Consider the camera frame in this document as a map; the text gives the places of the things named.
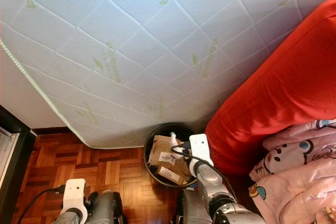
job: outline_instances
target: power cord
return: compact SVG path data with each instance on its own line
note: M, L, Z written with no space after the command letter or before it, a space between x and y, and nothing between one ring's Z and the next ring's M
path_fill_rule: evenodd
M201 158L199 158L199 157L192 156L192 155L190 155L189 153L186 153L186 152L178 152L178 151L175 150L175 148L183 148L183 149L186 150L186 149L188 149L186 146L190 146L190 143L187 143L186 145L185 145L185 144L182 144L182 145L174 145L174 146L172 146L171 151L172 151L173 153L180 154L180 155L182 155L182 156L184 156L184 157L189 157L189 158L196 159L196 160L202 162L203 164L209 166L209 167L210 167L212 170L214 170L220 177L222 177L222 179L223 179L223 180L225 181L225 183L227 184L229 190L231 191L231 194L232 194L233 197L235 198L236 202L238 202L238 201L237 201L237 196L236 196L235 191L233 190L233 188L232 188L230 182L227 180L227 178L226 178L226 177L225 177L225 176L224 176L224 175L223 175L217 168L215 168L212 164L210 164L208 161L206 161L206 160L204 160L204 159L201 159Z
M56 188L50 188L50 189L46 189L43 190L42 192L40 192L38 195L36 195L36 197L29 203L29 205L25 208L25 210L22 212L22 214L20 215L20 218L17 222L17 224L20 224L24 215L26 214L26 212L29 210L29 208L32 206L32 204L38 199L38 197L40 197L42 194L47 193L49 191L54 191L57 194L63 194L65 191L65 185L61 185L59 187Z

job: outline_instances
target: wooden floor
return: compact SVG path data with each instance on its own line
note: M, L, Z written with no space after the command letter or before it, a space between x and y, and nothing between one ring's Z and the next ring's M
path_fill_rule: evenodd
M112 189L122 198L129 224L170 223L178 190L165 189L148 174L143 149L96 150L72 133L38 136L20 190L12 223L42 190L65 184L70 178L86 180L86 197ZM63 195L42 195L22 224L51 224L59 216Z

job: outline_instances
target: black trash bin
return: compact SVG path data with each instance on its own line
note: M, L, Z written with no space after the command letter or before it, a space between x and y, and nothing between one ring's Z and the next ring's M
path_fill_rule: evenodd
M149 174L161 185L165 187L171 188L184 188L197 183L197 179L192 177L190 181L185 185L177 185L170 181L169 179L159 177L158 175L154 175L154 169L148 166L149 154L151 153L151 149L153 146L154 137L156 135L161 136L171 136L171 132L176 134L176 138L181 140L182 142L189 142L189 136L196 134L193 130L182 123L165 123L160 125L158 128L154 130L154 132L147 138L144 149L143 149L143 160L145 162L145 166Z

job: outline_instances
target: pink fabric with cartoon print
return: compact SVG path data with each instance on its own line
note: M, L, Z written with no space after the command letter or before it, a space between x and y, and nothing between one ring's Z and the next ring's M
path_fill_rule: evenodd
M249 192L266 222L334 223L336 120L295 125L263 146L270 152L250 173Z
M292 126L266 138L269 151L250 173L253 181L305 165L336 153L336 120L316 120Z

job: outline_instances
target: white mattress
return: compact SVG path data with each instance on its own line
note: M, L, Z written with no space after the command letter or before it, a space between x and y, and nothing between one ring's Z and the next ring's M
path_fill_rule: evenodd
M201 131L326 0L1 0L1 46L88 146Z

